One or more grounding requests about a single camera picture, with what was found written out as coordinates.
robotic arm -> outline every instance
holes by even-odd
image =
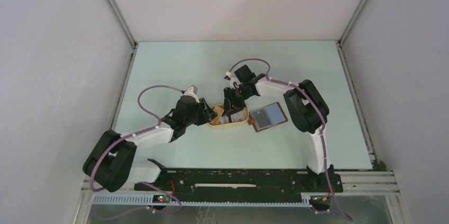
[[[243,110],[246,106],[245,100],[251,96],[270,96],[278,100],[284,99],[293,124],[302,132],[305,132],[310,140],[307,141],[310,156],[308,158],[308,170],[315,174],[322,174],[331,167],[327,159],[324,166],[324,150],[320,138],[322,122],[319,115],[310,103],[305,103],[306,98],[297,89],[289,85],[276,83],[275,80],[267,79],[265,74],[256,76],[247,65],[243,65],[235,71],[236,78],[227,72],[225,79],[231,82],[230,87],[224,89],[224,113],[231,115]],[[322,99],[318,90],[310,80],[304,80],[298,84],[312,99],[320,110],[325,122],[329,114],[329,107]]]
[[[94,174],[95,181],[110,192],[117,191],[127,182],[154,182],[159,176],[160,164],[154,160],[145,160],[145,151],[156,145],[175,141],[192,124],[203,125],[217,117],[204,98],[197,97],[196,91],[195,86],[184,91],[176,108],[164,116],[154,130],[141,131],[138,135],[120,135],[113,130],[103,133],[83,165],[84,173],[91,176],[94,166],[108,147],[126,138],[101,161]]]

wall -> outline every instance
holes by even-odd
[[[173,41],[336,40],[360,0],[116,1],[137,41]]]
[[[130,47],[105,0],[0,0],[0,223],[69,223]]]
[[[344,44],[413,223],[447,222],[449,0],[370,0]]]

white wall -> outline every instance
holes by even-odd
[[[336,40],[360,0],[116,0],[137,41]]]
[[[447,223],[449,0],[370,0],[345,43],[413,223]]]
[[[0,0],[0,223],[69,223],[130,47],[105,0]]]

aluminum frame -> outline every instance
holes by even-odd
[[[121,14],[115,0],[106,0],[108,5],[111,8],[111,12],[116,17],[117,21],[120,23],[122,30],[127,36],[131,46],[133,47],[133,52],[131,54],[131,59],[128,64],[126,74],[124,80],[122,82],[122,88],[118,97],[117,105],[113,111],[112,119],[111,119],[111,128],[115,127],[118,112],[120,110],[124,91],[127,87],[129,76],[131,73],[131,68],[136,56],[137,51],[137,43],[135,42],[130,29],[128,28],[123,15]],[[366,142],[366,146],[368,149],[368,153],[370,154],[370,159],[372,163],[380,161],[380,157],[378,156],[377,146],[375,142],[372,140],[368,125],[365,120],[365,116],[363,113],[362,105],[360,103],[360,99],[358,98],[356,85],[353,81],[351,71],[349,69],[349,64],[346,60],[344,54],[344,48],[342,43],[346,41],[347,36],[349,35],[354,23],[357,21],[358,16],[363,10],[368,0],[361,0],[355,10],[351,20],[349,21],[345,31],[343,32],[342,37],[339,41],[336,41],[336,47],[338,49],[338,53],[340,56],[340,60],[342,62],[342,67],[348,82],[348,86],[351,92],[351,96],[353,98],[354,106],[357,112],[357,116],[361,125],[361,129],[363,131],[364,139]],[[405,209],[404,203],[402,201],[399,187],[396,183],[396,179],[394,177],[393,172],[377,172],[377,171],[346,171],[346,172],[338,172],[337,174],[341,175],[342,183],[344,191],[343,193],[337,193],[337,195],[341,196],[359,196],[359,195],[383,195],[385,196],[385,200],[387,201],[387,205],[389,207],[390,216],[392,218],[393,224],[402,224],[402,223],[410,223],[410,220],[407,215],[407,211]],[[89,177],[86,176],[83,186],[81,188],[77,207],[74,211],[73,218],[71,220],[72,224],[85,224],[88,221],[89,212],[92,206],[92,202],[95,199],[96,195],[107,194],[108,192],[100,192],[94,193],[89,190]],[[155,192],[141,192],[134,191],[134,184],[125,184],[122,188],[120,188],[118,193],[128,194],[128,195],[142,195],[142,194],[153,194]],[[319,193],[303,193],[303,196],[314,196],[314,195],[322,195]]]

white table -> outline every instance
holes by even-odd
[[[333,41],[141,42],[115,130],[134,132],[156,122],[137,105],[139,93],[151,85],[186,89],[194,84],[198,97],[205,97],[208,104],[222,103],[223,88],[229,84],[223,79],[225,72],[244,58],[267,60],[275,79],[312,80],[330,109],[326,134],[334,167],[372,168]],[[247,64],[256,74],[266,72],[264,63]],[[175,107],[179,96],[169,89],[154,89],[142,97],[142,103],[162,117]],[[253,110],[277,101],[288,114],[283,101],[270,97],[252,97],[246,103]],[[307,137],[288,117],[289,122],[259,133],[247,125],[220,130],[190,126],[178,140],[149,150],[146,158],[181,168],[305,168]]]

